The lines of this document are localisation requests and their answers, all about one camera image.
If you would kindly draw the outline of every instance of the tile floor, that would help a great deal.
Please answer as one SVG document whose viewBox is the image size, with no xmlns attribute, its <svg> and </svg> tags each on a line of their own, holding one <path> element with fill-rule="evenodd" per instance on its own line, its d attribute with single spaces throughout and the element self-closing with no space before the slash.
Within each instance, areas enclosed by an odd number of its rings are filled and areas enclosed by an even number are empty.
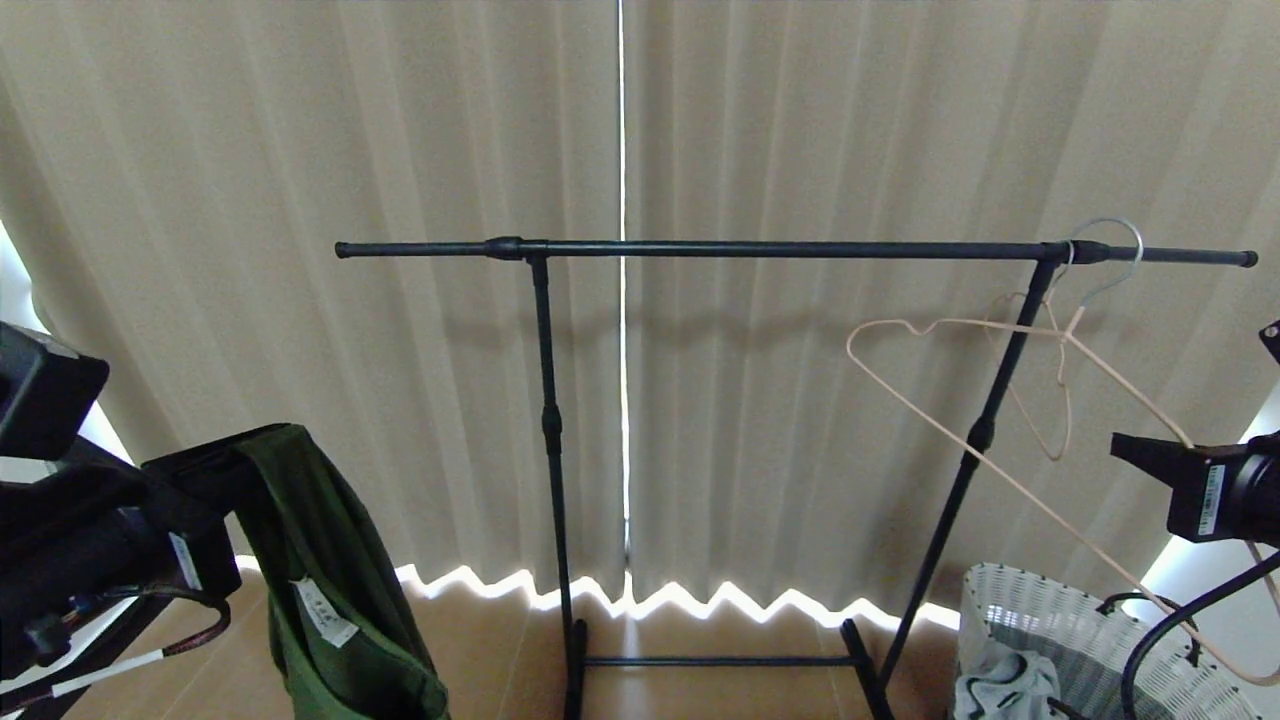
<svg viewBox="0 0 1280 720">
<path fill-rule="evenodd" d="M 480 598 L 454 584 L 434 598 L 407 591 L 415 618 L 449 688 L 457 720 L 561 716 L 564 670 L 557 611 L 530 610 L 521 592 Z M 91 688 L 68 719 L 289 717 L 289 698 L 266 650 L 266 589 L 244 573 L 232 596 L 232 628 L 207 647 L 105 680 Z M 643 620 L 609 618 L 590 597 L 575 610 L 591 626 L 595 653 L 837 653 L 835 629 L 787 609 L 759 624 L 732 606 L 699 620 L 664 606 Z M 174 605 L 127 655 L 172 642 L 209 621 L 198 607 Z M 888 634 L 870 633 L 873 653 Z M 908 644 L 890 688 L 897 717 L 943 715 L 955 635 L 923 623 Z M 584 717 L 868 717 L 852 669 L 593 669 Z"/>
</svg>

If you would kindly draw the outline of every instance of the black garment rack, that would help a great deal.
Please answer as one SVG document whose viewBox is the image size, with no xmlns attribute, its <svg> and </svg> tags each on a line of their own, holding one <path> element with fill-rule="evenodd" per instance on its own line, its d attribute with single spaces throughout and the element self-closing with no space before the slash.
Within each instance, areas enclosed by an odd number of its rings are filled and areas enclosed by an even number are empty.
<svg viewBox="0 0 1280 720">
<path fill-rule="evenodd" d="M 582 687 L 590 666 L 744 666 L 744 667 L 831 667 L 852 666 L 876 720 L 892 720 L 886 688 L 893 667 L 902 655 L 908 632 L 924 602 L 929 582 L 937 569 L 951 527 L 978 469 L 978 457 L 965 452 L 960 459 L 955 482 L 942 515 L 933 529 L 933 538 L 920 561 L 902 621 L 893 635 L 884 664 L 877 669 L 867 651 L 858 626 L 846 619 L 840 626 L 847 655 L 840 656 L 648 656 L 617 657 L 586 653 L 586 621 L 573 619 L 570 598 L 568 553 L 564 532 L 564 478 L 561 466 L 561 411 L 556 404 L 556 370 L 552 352 L 550 296 L 548 293 L 548 258 L 814 258 L 814 259 L 916 259 L 916 260 L 1025 260 L 1036 269 L 1027 290 L 1027 299 L 1018 314 L 1018 324 L 1029 327 L 1036 320 L 1041 300 L 1048 291 L 1053 272 L 1062 264 L 1085 265 L 1108 260 L 1132 261 L 1137 247 L 1111 246 L 1087 240 L 1039 243 L 997 242 L 731 242 L 731 241 L 552 241 L 497 237 L 483 242 L 412 242 L 412 243 L 348 243 L 339 242 L 338 258 L 402 258 L 402 256 L 477 256 L 495 260 L 524 260 L 532 269 L 534 302 L 538 313 L 538 345 L 541 363 L 543 413 L 541 429 L 547 442 L 547 464 L 550 475 L 552 514 L 556 525 L 556 561 L 559 569 L 561 623 L 564 635 L 564 717 L 577 720 L 582 711 Z M 1143 263 L 1189 263 L 1198 265 L 1235 265 L 1252 268 L 1257 252 L 1222 250 L 1179 250 L 1147 247 Z M 996 436 L 996 414 L 1018 366 L 1025 333 L 1009 338 L 996 370 L 991 392 L 978 420 L 969 429 L 968 442 L 986 452 Z"/>
</svg>

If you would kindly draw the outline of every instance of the green garment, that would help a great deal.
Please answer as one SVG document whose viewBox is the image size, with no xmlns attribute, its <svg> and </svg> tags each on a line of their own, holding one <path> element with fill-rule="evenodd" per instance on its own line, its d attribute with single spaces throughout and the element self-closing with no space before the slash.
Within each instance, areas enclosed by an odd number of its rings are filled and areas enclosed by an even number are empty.
<svg viewBox="0 0 1280 720">
<path fill-rule="evenodd" d="M 306 428 L 241 437 L 234 447 L 265 491 L 236 515 L 270 591 L 271 657 L 294 717 L 448 717 L 448 694 L 360 498 Z"/>
</svg>

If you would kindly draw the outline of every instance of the curtain fold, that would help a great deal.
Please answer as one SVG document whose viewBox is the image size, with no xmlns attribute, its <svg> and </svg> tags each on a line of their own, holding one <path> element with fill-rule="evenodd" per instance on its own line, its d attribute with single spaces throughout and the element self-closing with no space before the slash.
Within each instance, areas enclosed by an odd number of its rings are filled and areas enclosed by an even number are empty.
<svg viewBox="0 0 1280 720">
<path fill-rule="evenodd" d="M 616 37 L 586 4 L 5 5 L 0 214 L 136 457 L 302 423 L 396 562 L 547 592 L 529 269 L 333 245 L 617 237 Z M 617 265 L 552 293 L 570 552 L 617 594 Z"/>
<path fill-rule="evenodd" d="M 1199 442 L 1234 442 L 1257 413 L 1275 370 L 1256 332 L 1280 300 L 1276 6 L 623 12 L 628 238 L 1028 242 L 1119 214 L 1153 246 L 1254 249 L 1252 270 L 1143 265 L 1079 334 Z M 1121 270 L 1073 269 L 1060 320 Z M 861 375 L 845 338 L 877 318 L 982 316 L 1030 266 L 645 259 L 627 273 L 636 596 L 675 580 L 705 600 L 731 580 L 762 605 L 795 587 L 899 611 L 961 451 Z M 996 366 L 980 332 L 863 338 L 872 366 L 965 434 Z M 1033 341 L 1014 382 L 1051 438 L 1055 364 Z M 1140 573 L 1166 537 L 1167 491 L 1110 459 L 1108 439 L 1165 434 L 1082 357 L 1068 379 L 1068 457 L 1044 460 L 1012 398 L 992 456 Z M 934 597 L 954 605 L 983 560 L 1123 585 L 987 470 Z"/>
</svg>

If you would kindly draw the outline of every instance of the white wicker basket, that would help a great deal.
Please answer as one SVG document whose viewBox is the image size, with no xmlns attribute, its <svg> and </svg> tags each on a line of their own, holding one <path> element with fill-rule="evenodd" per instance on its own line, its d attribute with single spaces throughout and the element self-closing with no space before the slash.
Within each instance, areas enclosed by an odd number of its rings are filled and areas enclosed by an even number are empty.
<svg viewBox="0 0 1280 720">
<path fill-rule="evenodd" d="M 964 584 L 960 674 L 972 671 L 988 639 L 1036 651 L 1053 661 L 1062 702 L 1091 720 L 1123 720 L 1120 674 L 1147 624 L 1124 612 L 1103 615 L 1102 600 L 1016 568 L 974 565 Z M 1211 656 L 1192 666 L 1187 639 L 1179 630 L 1165 635 L 1138 669 L 1138 716 L 1261 720 Z"/>
</svg>

